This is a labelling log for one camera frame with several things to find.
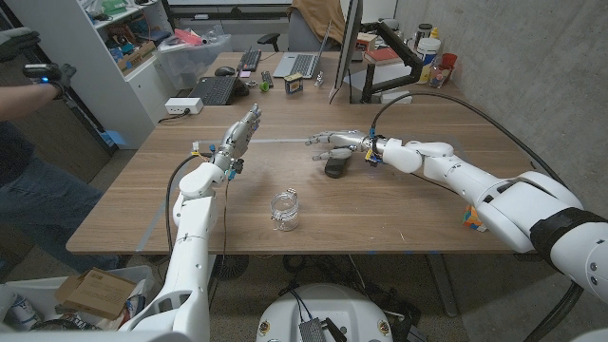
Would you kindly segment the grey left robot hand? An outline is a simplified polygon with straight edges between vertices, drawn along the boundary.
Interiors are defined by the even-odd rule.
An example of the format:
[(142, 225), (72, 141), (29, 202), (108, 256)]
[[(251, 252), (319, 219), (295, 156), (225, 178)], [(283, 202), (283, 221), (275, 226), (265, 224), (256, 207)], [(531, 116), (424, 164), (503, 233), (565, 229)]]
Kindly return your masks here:
[(248, 144), (260, 124), (262, 110), (258, 104), (253, 104), (246, 115), (230, 126), (214, 154), (212, 164), (221, 170), (228, 170), (233, 162), (240, 159), (248, 149)]

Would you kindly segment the person's right gloved hand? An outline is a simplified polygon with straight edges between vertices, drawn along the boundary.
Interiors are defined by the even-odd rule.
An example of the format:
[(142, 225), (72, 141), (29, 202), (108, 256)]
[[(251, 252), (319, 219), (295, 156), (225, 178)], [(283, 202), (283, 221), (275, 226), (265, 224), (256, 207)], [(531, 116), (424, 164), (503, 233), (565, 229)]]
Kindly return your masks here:
[(77, 69), (70, 64), (28, 64), (24, 65), (23, 74), (34, 84), (49, 84), (58, 89), (55, 100), (64, 97), (66, 89), (70, 87), (70, 80)]

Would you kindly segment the person's left gloved hand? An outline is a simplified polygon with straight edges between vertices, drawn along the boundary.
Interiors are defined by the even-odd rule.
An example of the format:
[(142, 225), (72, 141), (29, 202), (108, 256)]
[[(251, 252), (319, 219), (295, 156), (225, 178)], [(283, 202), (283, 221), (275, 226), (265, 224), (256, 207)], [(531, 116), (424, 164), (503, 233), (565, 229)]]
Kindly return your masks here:
[(1, 31), (1, 62), (13, 60), (27, 48), (34, 47), (41, 39), (40, 33), (27, 27), (11, 28)]

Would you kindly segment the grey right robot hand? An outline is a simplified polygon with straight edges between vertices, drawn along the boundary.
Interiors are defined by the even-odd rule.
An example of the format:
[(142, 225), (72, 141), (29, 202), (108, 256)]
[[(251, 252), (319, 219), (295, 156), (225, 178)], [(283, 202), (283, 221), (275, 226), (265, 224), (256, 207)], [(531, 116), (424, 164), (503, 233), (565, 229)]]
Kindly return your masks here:
[(333, 146), (326, 152), (313, 156), (314, 161), (346, 160), (353, 152), (365, 152), (366, 160), (371, 163), (383, 163), (382, 154), (372, 150), (372, 138), (358, 130), (323, 131), (312, 135), (305, 141), (306, 145), (329, 143)]

